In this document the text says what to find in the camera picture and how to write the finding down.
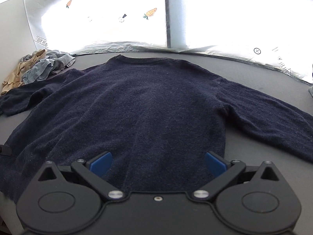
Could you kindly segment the navy blue knit sweater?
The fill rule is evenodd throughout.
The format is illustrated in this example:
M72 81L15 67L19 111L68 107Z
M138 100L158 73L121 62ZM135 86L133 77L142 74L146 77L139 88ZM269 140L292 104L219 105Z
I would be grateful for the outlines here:
M1 97L6 116L30 111L1 157L1 192L17 201L46 161L70 165L104 151L104 179L130 191L191 191L212 179L226 127L312 161L312 116L184 60L116 56L23 85Z

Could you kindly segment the beige tan garment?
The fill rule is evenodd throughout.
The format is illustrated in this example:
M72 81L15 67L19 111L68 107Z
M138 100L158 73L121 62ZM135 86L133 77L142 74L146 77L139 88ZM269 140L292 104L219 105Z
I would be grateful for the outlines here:
M47 55L47 49L40 49L32 53L32 55L26 55L21 58L20 62L14 67L14 69L8 74L2 83L1 96L7 94L10 90L23 85L22 77L31 69L38 61L44 59Z

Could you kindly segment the light blue grey garment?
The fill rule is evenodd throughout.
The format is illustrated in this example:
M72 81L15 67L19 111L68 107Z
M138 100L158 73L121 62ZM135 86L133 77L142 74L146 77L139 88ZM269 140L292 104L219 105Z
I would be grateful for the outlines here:
M75 57L58 50L47 50L44 58L36 62L22 76L22 83L29 84L46 80L51 75L70 68L75 63Z

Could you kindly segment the white printed curtain sheet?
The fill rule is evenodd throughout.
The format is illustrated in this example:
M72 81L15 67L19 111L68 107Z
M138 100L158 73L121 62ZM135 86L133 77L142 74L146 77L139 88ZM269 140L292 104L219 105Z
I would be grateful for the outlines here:
M220 56L312 83L312 0L23 3L39 47L72 53L154 49Z

